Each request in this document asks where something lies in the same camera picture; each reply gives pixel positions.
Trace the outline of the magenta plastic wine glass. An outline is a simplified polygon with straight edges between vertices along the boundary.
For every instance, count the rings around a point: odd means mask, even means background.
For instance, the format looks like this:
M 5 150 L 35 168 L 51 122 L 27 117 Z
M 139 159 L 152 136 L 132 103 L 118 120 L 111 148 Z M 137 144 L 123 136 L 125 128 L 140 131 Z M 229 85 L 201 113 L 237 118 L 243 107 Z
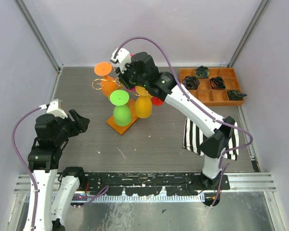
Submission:
M 134 88 L 132 88 L 132 89 L 130 89 L 130 91 L 131 91 L 131 92 L 136 92 L 136 89 L 135 89 L 135 87 L 134 87 Z

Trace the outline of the orange plastic wine glass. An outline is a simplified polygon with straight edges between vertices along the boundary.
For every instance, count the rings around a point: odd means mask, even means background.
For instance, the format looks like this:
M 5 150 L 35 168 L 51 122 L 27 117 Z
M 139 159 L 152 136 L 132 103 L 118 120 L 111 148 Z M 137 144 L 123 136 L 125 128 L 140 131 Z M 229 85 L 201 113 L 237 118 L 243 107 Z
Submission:
M 101 91 L 106 97 L 109 97 L 115 90 L 120 90 L 122 88 L 122 86 L 109 75 L 112 70 L 113 67 L 108 62 L 98 63 L 94 68 L 94 73 L 100 78 L 97 78 L 92 82 L 92 88 Z

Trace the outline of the yellow wine glass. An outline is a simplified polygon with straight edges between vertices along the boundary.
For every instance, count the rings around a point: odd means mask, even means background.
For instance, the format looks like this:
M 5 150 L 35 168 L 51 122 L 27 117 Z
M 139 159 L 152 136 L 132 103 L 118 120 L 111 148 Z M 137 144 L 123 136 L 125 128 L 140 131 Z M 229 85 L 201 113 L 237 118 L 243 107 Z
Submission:
M 152 114 L 152 102 L 151 102 L 151 95 L 149 92 L 140 86 L 135 87 L 136 92 L 139 94 L 135 102 L 135 112 L 139 118 L 148 118 Z

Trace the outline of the red plastic wine glass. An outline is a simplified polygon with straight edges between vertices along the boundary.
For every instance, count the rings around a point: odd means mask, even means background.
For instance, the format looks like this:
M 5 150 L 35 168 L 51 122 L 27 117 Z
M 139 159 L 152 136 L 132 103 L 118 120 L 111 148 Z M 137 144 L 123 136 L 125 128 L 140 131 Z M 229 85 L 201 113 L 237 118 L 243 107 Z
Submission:
M 158 97 L 152 97 L 151 102 L 155 106 L 163 105 L 163 101 L 161 99 L 159 99 Z

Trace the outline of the gold wire wine glass rack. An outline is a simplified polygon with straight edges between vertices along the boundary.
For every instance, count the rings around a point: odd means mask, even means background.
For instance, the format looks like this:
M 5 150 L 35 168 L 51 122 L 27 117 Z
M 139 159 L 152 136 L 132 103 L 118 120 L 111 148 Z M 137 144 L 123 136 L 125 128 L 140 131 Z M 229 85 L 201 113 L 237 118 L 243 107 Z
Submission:
M 118 134 L 123 135 L 138 119 L 135 100 L 109 74 L 107 71 L 96 72 L 99 78 L 92 82 L 92 88 L 100 90 L 113 104 L 113 115 L 106 123 Z

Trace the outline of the green plastic wine glass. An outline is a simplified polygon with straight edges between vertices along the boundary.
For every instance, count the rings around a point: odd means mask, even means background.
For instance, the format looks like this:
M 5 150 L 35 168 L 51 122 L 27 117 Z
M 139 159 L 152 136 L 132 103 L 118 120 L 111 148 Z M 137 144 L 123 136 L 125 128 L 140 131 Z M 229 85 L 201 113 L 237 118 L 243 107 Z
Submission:
M 110 102 L 114 105 L 113 117 L 118 126 L 124 127 L 131 123 L 131 110 L 127 103 L 129 94 L 124 90 L 115 90 L 110 94 Z

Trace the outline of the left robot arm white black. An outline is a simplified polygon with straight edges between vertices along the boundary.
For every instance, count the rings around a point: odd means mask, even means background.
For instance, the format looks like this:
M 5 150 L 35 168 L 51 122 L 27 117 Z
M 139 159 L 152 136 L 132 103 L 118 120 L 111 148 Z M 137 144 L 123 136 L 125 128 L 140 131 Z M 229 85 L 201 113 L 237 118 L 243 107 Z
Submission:
M 31 192 L 24 230 L 65 230 L 65 219 L 73 196 L 86 187 L 87 179 L 82 167 L 66 167 L 61 174 L 59 191 L 53 196 L 59 160 L 69 138 L 86 132 L 89 122 L 74 109 L 66 118 L 43 114 L 36 119 L 37 136 L 27 158 Z

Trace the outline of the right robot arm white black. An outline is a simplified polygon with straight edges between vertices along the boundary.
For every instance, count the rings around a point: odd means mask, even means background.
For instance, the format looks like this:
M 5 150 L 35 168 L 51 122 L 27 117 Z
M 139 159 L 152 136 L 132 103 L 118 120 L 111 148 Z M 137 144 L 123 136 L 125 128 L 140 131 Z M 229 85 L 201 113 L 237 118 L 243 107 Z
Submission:
M 136 86 L 145 88 L 150 95 L 183 113 L 203 132 L 206 140 L 197 147 L 204 154 L 201 182 L 208 190 L 215 188 L 222 177 L 220 160 L 233 135 L 234 119 L 214 113 L 191 95 L 172 73 L 160 72 L 152 56 L 146 52 L 130 55 L 127 50 L 120 49 L 112 54 L 111 62 L 118 64 L 115 72 L 125 87 L 130 90 Z M 218 119 L 230 126 L 218 123 Z

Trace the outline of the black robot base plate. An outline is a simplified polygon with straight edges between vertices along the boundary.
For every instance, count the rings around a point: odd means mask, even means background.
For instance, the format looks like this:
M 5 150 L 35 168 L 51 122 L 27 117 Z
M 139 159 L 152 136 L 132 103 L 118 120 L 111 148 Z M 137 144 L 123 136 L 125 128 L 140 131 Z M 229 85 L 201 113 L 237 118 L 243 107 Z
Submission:
M 115 173 L 115 172 L 92 172 L 85 174 L 85 180 L 80 181 L 79 191 L 84 191 L 88 196 L 105 192 L 106 195 L 121 196 L 157 196 L 166 191 L 167 196 L 191 196 L 201 192 L 229 190 L 230 184 L 228 177 L 223 175 L 222 181 L 209 186 L 203 183 L 199 173 Z

